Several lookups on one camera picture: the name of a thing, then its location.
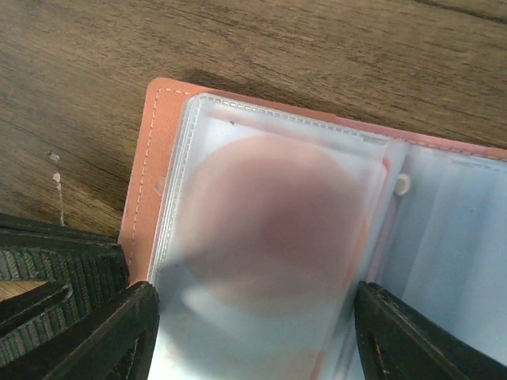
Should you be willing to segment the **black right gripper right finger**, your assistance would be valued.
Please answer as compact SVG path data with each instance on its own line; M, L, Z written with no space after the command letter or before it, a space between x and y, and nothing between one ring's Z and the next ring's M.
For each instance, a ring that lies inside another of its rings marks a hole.
M359 282L354 317L366 379L506 378L506 365L455 338L376 283Z

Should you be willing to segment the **pink leather card holder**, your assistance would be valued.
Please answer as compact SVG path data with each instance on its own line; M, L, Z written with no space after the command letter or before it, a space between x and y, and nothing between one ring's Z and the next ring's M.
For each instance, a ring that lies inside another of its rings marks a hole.
M374 282L506 361L506 152L157 78L120 228L151 379L362 379Z

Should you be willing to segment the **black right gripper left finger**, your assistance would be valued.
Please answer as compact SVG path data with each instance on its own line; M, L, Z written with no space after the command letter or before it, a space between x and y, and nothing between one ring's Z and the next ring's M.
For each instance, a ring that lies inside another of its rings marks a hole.
M138 282L67 331L1 368L2 379L146 379L158 294Z

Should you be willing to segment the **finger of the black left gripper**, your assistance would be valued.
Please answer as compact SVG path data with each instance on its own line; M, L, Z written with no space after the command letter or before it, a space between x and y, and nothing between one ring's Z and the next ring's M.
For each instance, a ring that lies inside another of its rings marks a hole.
M44 284L1 302L1 355L23 356L68 330L127 287L124 255L28 254L1 262L2 279Z
M120 282L128 283L124 252L114 239L104 235L1 214L1 247L8 246L36 253L61 253L66 258L80 255L107 259L110 267L119 271Z

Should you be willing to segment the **red circle card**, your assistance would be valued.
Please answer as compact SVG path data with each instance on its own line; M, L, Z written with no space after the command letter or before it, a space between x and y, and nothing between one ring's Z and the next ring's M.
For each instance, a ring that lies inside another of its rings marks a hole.
M275 135L205 138L176 240L191 379L316 379L388 168L371 152Z

